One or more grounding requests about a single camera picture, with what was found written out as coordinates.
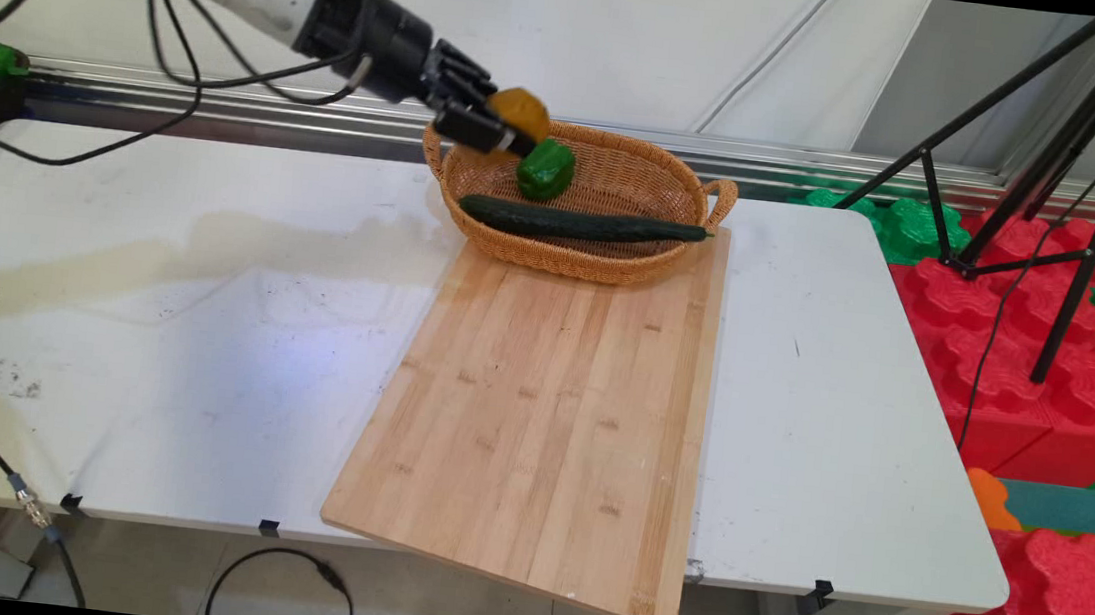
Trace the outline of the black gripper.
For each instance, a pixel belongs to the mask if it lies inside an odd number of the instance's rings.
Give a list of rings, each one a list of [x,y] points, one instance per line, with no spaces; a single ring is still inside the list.
[[[491,73],[446,38],[435,42],[431,91],[426,78],[433,27],[394,0],[366,0],[357,88],[392,104],[447,102],[434,114],[433,129],[451,142],[480,151],[529,156],[537,140],[473,107],[498,92]]]

